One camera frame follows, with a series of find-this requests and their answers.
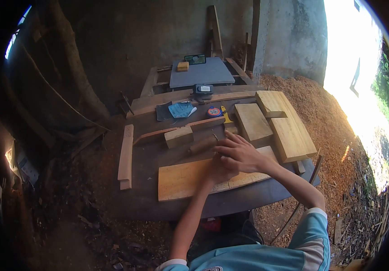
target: dark wooden table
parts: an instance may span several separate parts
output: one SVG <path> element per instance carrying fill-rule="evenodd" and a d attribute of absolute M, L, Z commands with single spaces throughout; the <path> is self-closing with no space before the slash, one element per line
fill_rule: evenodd
<path fill-rule="evenodd" d="M 126 124 L 134 125 L 134 140 L 144 133 L 158 131 L 170 127 L 181 127 L 189 122 L 206 119 L 205 112 L 210 106 L 220 108 L 224 105 L 231 113 L 230 118 L 235 121 L 232 114 L 236 102 L 253 103 L 254 98 L 224 100 L 207 105 L 197 105 L 197 111 L 190 117 L 178 120 L 157 121 L 156 114 L 144 114 L 129 118 Z M 215 133 L 219 139 L 224 138 L 223 124 L 207 128 L 194 133 L 194 140 L 202 139 Z M 182 153 L 187 150 L 186 146 L 168 149 L 165 140 L 161 142 L 135 145 L 133 147 L 132 161 L 132 189 L 120 190 L 117 181 L 117 172 L 114 177 L 114 188 L 111 195 L 114 208 L 117 208 L 120 218 L 131 220 L 177 220 L 187 207 L 190 198 L 178 199 L 166 202 L 158 201 L 158 168 L 174 164 L 187 163 L 196 160 L 208 159 L 213 156 L 212 152 L 205 152 L 193 157 L 180 159 Z M 279 158 L 274 142 L 271 144 L 276 157 Z M 306 172 L 302 177 L 309 181 L 314 170 L 310 159 L 303 160 Z M 294 172 L 290 163 L 283 164 L 285 168 Z M 314 185 L 319 184 L 317 177 Z M 215 193 L 208 196 L 202 217 L 214 217 L 227 215 L 244 210 L 250 210 L 290 197 L 289 192 L 275 179 L 270 178 L 244 187 Z"/>

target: sawdust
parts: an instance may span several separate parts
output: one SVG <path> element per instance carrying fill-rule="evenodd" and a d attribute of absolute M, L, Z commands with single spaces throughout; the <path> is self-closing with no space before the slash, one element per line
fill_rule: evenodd
<path fill-rule="evenodd" d="M 324 155 L 324 162 L 319 171 L 321 183 L 317 189 L 326 199 L 328 233 L 330 238 L 333 238 L 338 215 L 340 218 L 343 217 L 356 201 L 350 196 L 350 189 L 354 188 L 354 183 L 360 175 L 360 172 L 357 174 L 356 171 L 358 160 L 362 161 L 366 156 L 360 140 L 354 135 L 336 99 L 315 81 L 302 76 L 283 79 L 263 75 L 259 83 L 266 87 L 270 86 L 272 91 L 284 92 L 306 126 L 316 148 Z M 296 200 L 289 198 L 255 211 L 257 226 L 263 233 L 266 243 L 269 243 L 282 228 L 295 205 Z M 299 218 L 302 212 L 303 208 L 296 217 Z M 274 245 L 287 246 L 297 223 L 298 219 L 295 219 Z"/>

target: light wooden board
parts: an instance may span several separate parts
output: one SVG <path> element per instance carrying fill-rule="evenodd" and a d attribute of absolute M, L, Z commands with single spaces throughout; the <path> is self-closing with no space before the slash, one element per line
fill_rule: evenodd
<path fill-rule="evenodd" d="M 126 125 L 122 140 L 121 157 L 119 158 L 118 181 L 121 190 L 131 188 L 131 170 L 133 158 L 134 125 Z"/>
<path fill-rule="evenodd" d="M 273 131 L 257 104 L 235 105 L 235 115 L 241 125 L 243 137 L 255 148 L 268 144 Z"/>
<path fill-rule="evenodd" d="M 152 96 L 154 94 L 152 87 L 157 84 L 157 80 L 158 80 L 157 67 L 152 67 L 143 85 L 143 89 L 141 91 L 140 97 Z"/>
<path fill-rule="evenodd" d="M 165 133 L 165 139 L 169 149 L 175 148 L 193 142 L 193 131 L 190 126 L 184 126 Z"/>
<path fill-rule="evenodd" d="M 273 150 L 270 146 L 257 149 L 265 156 L 273 158 L 276 162 Z M 163 166 L 158 169 L 158 201 L 183 199 L 191 197 L 205 171 L 210 165 L 211 159 L 200 160 L 191 163 Z M 212 193 L 217 193 L 237 187 L 242 187 L 253 182 L 259 182 L 271 178 L 263 173 L 240 173 L 228 182 L 214 186 Z"/>
<path fill-rule="evenodd" d="M 287 116 L 269 120 L 280 158 L 284 163 L 304 160 L 316 155 L 317 149 L 306 127 L 281 91 L 257 91 L 256 99 L 265 116 L 272 111 L 283 111 Z"/>

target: wooden block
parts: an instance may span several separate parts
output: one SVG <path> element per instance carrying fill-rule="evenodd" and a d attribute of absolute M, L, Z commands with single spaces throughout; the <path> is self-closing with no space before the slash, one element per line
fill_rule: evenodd
<path fill-rule="evenodd" d="M 257 149 L 276 162 L 273 150 L 270 146 Z M 202 176 L 210 166 L 211 159 L 195 161 L 191 163 L 163 166 L 158 169 L 158 201 L 182 199 L 194 194 Z M 231 178 L 229 181 L 214 186 L 212 193 L 242 187 L 253 182 L 259 182 L 271 178 L 263 173 L 243 173 Z"/>
<path fill-rule="evenodd" d="M 336 225 L 335 225 L 335 245 L 339 244 L 339 242 L 341 241 L 341 236 L 342 236 L 341 229 L 342 229 L 342 219 L 336 221 Z"/>
<path fill-rule="evenodd" d="M 121 190 L 131 188 L 131 170 L 133 158 L 134 125 L 126 125 L 122 140 L 121 157 L 119 159 L 118 181 L 121 182 Z"/>
<path fill-rule="evenodd" d="M 281 91 L 257 91 L 255 97 L 264 116 L 271 117 L 272 112 L 284 112 L 287 116 L 269 120 L 284 163 L 304 160 L 317 154 L 306 127 Z"/>
<path fill-rule="evenodd" d="M 165 136 L 164 136 L 165 133 L 173 131 L 173 130 L 176 130 L 176 129 L 178 129 L 178 127 L 173 127 L 173 128 L 169 128 L 169 129 L 159 130 L 159 131 L 155 131 L 155 132 L 151 132 L 151 133 L 144 133 L 139 138 L 137 138 L 136 141 L 134 141 L 133 145 L 153 142 L 153 141 L 157 141 L 159 139 L 164 140 L 165 139 Z"/>
<path fill-rule="evenodd" d="M 224 116 L 213 117 L 213 118 L 209 118 L 207 120 L 190 122 L 186 126 L 190 126 L 191 129 L 194 132 L 196 132 L 196 131 L 200 131 L 200 130 L 206 129 L 208 127 L 220 125 L 220 124 L 224 123 L 224 121 L 225 121 L 225 117 Z"/>
<path fill-rule="evenodd" d="M 178 72 L 186 72 L 186 71 L 188 71 L 188 62 L 187 61 L 179 62 L 178 63 L 178 67 L 176 67 L 176 70 Z"/>
<path fill-rule="evenodd" d="M 255 148 L 269 143 L 273 131 L 257 104 L 235 105 L 235 115 L 240 121 L 243 137 Z"/>
<path fill-rule="evenodd" d="M 165 133 L 165 139 L 169 149 L 193 142 L 193 131 L 190 126 L 184 126 Z"/>
<path fill-rule="evenodd" d="M 292 163 L 292 166 L 294 167 L 295 174 L 297 175 L 301 175 L 306 172 L 302 161 L 295 161 Z"/>

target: sunlight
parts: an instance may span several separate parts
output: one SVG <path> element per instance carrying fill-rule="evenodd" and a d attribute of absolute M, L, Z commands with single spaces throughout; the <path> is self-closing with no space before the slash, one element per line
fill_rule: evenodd
<path fill-rule="evenodd" d="M 367 10 L 361 6 L 357 11 L 352 0 L 325 0 L 324 4 L 328 29 L 324 89 L 336 98 L 362 142 L 381 193 L 389 184 L 389 165 L 382 156 L 380 137 L 384 135 L 389 143 L 389 123 L 377 106 L 371 84 L 380 60 L 382 33 Z M 357 97 L 350 85 L 358 64 Z"/>

